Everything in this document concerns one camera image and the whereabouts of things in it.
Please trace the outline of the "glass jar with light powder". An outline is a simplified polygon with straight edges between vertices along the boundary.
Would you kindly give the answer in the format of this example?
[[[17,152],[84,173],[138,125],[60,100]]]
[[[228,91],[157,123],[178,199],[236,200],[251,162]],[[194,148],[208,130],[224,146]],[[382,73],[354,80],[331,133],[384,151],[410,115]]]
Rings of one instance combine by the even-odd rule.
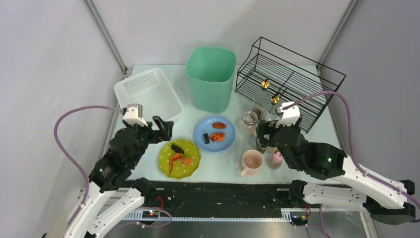
[[[243,114],[239,122],[239,128],[243,134],[251,135],[254,133],[257,123],[259,121],[258,115],[253,111],[247,111]]]

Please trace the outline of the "glass oil bottle gold cap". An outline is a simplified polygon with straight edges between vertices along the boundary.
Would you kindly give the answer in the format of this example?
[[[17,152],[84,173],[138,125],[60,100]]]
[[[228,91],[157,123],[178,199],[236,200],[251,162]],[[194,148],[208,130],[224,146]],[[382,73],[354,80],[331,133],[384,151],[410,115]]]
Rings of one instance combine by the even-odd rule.
[[[261,83],[261,88],[254,97],[254,103],[252,111],[257,114],[258,120],[263,120],[267,110],[267,104],[269,101],[269,92],[270,87],[269,78],[266,78]]]

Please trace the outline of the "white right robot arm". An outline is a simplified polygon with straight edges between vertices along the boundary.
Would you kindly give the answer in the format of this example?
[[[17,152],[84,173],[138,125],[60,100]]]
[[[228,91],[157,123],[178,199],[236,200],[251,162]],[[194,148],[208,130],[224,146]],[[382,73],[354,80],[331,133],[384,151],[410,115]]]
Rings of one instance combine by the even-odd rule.
[[[356,204],[370,217],[387,225],[418,223],[413,202],[415,184],[411,180],[393,181],[368,170],[343,150],[320,142],[309,142],[298,124],[284,125],[279,121],[260,121],[256,128],[257,141],[276,147],[287,166],[319,180],[332,179],[351,187],[353,198],[343,198],[344,206]]]

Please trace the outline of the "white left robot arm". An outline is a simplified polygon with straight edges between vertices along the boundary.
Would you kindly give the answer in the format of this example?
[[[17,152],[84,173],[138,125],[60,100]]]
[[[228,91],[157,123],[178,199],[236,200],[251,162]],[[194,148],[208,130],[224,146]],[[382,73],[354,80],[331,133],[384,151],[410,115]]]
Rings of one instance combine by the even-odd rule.
[[[156,186],[146,178],[139,178],[117,202],[100,213],[106,202],[127,183],[148,146],[172,138],[174,122],[163,121],[159,116],[154,116],[152,122],[136,116],[124,119],[123,123],[125,127],[116,132],[107,152],[89,174],[81,205],[75,209],[64,237],[101,238],[129,212],[155,195]]]

